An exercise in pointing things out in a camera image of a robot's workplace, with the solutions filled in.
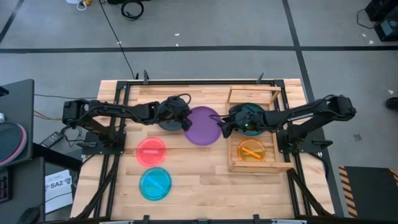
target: wooden box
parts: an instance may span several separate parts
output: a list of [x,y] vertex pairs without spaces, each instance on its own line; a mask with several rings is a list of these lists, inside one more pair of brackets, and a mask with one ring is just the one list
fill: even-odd
[[[264,110],[274,110],[274,101],[278,99],[279,94],[280,87],[276,86],[231,86],[226,102],[227,113],[232,106],[240,103],[255,103]],[[267,152],[264,161],[240,161],[236,149],[239,143],[245,139],[255,139],[263,143]],[[280,156],[276,133],[266,131],[258,136],[249,137],[233,132],[228,138],[227,148],[230,172],[280,173],[293,168],[291,162],[283,162],[283,158]]]

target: red petri dish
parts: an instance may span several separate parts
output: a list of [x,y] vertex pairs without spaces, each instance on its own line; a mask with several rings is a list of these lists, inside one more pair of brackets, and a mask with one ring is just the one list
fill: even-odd
[[146,138],[138,144],[136,157],[146,167],[157,166],[165,160],[166,145],[159,138]]

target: floor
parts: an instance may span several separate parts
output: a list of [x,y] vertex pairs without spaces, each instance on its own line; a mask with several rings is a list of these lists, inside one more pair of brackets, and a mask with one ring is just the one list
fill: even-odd
[[[134,72],[146,69],[151,79],[257,78],[264,72],[264,78],[301,78],[309,100],[350,97],[356,117],[323,129],[334,141],[326,155],[334,167],[330,188],[344,201],[338,166],[398,169],[398,113],[383,105],[397,96],[398,43],[382,43],[374,30],[356,24],[356,12],[368,3],[151,0],[134,22],[124,20],[118,6],[104,9]],[[365,14],[359,18],[371,25]],[[98,1],[85,11],[62,0],[0,1],[0,29],[0,85],[33,78],[36,93],[95,97],[101,80],[132,78]],[[35,109],[54,118],[62,105],[62,99],[35,97]],[[35,142],[63,127],[39,118],[34,123]],[[78,147],[61,142],[54,149]],[[338,200],[335,207],[347,216]]]

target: wooden tabletop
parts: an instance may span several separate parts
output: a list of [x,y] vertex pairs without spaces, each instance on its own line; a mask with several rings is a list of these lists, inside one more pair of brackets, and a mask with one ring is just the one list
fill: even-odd
[[[101,82],[98,99],[113,102],[117,80]],[[285,79],[287,98],[291,108],[306,103],[299,79]],[[189,93],[190,107],[209,106],[225,114],[229,85],[147,85],[131,87],[129,105],[163,101],[168,96]],[[259,95],[247,94],[247,99]],[[103,125],[109,118],[97,118]],[[126,148],[121,156],[113,203],[113,220],[179,219],[251,219],[293,218],[287,174],[245,174],[228,172],[226,139],[220,137],[210,146],[190,143],[182,131],[164,131],[158,125],[143,126],[126,120]],[[166,160],[160,166],[169,171],[172,188],[164,199],[151,202],[140,193],[138,183],[147,170],[135,158],[135,150],[148,136],[161,138],[167,146]],[[328,184],[322,162],[307,154],[301,155],[307,186],[322,206],[333,213]],[[103,156],[93,157],[81,169],[71,217],[78,215],[97,191]],[[303,213],[299,188],[298,201]],[[103,197],[101,215],[105,214],[108,191]]]

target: purple plate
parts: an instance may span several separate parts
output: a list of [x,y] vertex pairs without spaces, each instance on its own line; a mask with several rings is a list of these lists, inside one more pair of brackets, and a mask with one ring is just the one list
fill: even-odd
[[185,131],[185,137],[198,145],[208,146],[220,137],[221,128],[217,125],[217,121],[211,119],[209,115],[218,115],[218,113],[207,107],[198,106],[192,109],[192,113],[188,115],[188,119],[192,121],[189,131]]

